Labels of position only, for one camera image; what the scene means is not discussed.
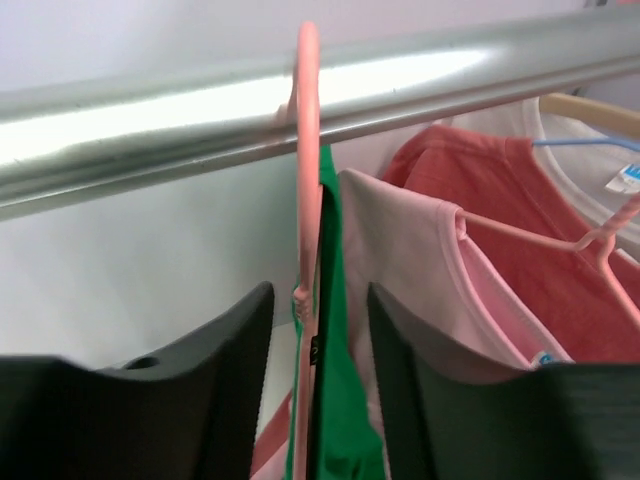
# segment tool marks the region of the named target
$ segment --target silver metal pipe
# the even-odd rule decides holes
[[[321,140],[640,70],[640,6],[596,10],[326,48]],[[0,95],[0,218],[294,151],[293,58]]]

